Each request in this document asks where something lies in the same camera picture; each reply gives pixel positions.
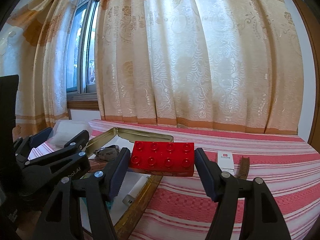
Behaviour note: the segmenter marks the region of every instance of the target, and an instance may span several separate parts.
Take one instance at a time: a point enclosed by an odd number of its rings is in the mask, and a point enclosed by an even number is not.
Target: metal rivet
[[[69,178],[68,177],[63,177],[62,179],[61,179],[61,182],[63,183],[63,184],[66,184],[67,182],[69,182]]]
[[[97,177],[97,178],[102,177],[102,175],[103,175],[103,172],[102,172],[102,171],[96,171],[96,172],[94,173],[94,176]]]
[[[223,172],[221,172],[221,176],[224,177],[224,178],[229,178],[230,177],[230,173],[227,172],[227,171],[223,171]]]
[[[255,178],[254,180],[255,180],[255,182],[258,183],[258,184],[262,184],[262,183],[263,183],[263,179],[261,179],[261,178],[259,178],[259,177],[258,177],[258,178]]]

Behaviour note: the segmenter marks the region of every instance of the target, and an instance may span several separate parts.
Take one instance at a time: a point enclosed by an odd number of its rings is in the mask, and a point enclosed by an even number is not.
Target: white wall
[[[75,121],[90,121],[92,119],[101,119],[99,111],[68,109],[69,119]]]
[[[298,135],[308,141],[316,102],[316,73],[310,41],[300,13],[292,0],[284,0],[297,30],[303,62],[303,101]]]

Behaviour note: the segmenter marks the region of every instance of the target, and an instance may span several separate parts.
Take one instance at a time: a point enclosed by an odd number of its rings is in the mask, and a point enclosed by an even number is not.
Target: window frame
[[[79,50],[78,50],[78,67],[77,67],[77,90],[74,91],[74,87],[67,89],[67,101],[73,100],[97,100],[96,84],[87,85],[87,63],[89,58],[89,46],[91,40],[91,30],[94,12],[97,8],[99,0],[80,0],[76,8],[82,10],[86,8],[84,14],[84,20],[82,23],[80,38],[79,38]]]

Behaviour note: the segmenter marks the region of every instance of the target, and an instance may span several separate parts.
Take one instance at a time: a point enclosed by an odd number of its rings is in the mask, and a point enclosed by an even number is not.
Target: beige floral curtain
[[[19,75],[14,138],[67,118],[66,52],[79,0],[32,0],[0,33],[0,76]]]
[[[283,0],[100,0],[102,119],[296,134],[300,45]]]

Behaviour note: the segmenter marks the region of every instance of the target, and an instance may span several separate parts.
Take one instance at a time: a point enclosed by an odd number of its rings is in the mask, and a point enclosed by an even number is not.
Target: striped bedsheet
[[[249,180],[262,177],[273,194],[293,240],[303,239],[320,214],[320,154],[298,136],[246,134],[92,120],[92,137],[112,127],[169,134],[175,142],[194,142],[208,158],[233,153],[235,174],[242,156],[250,157]],[[36,156],[51,152],[45,144]],[[130,240],[203,240],[217,204],[205,194],[198,173],[163,177]],[[244,199],[238,200],[231,239],[239,238]]]

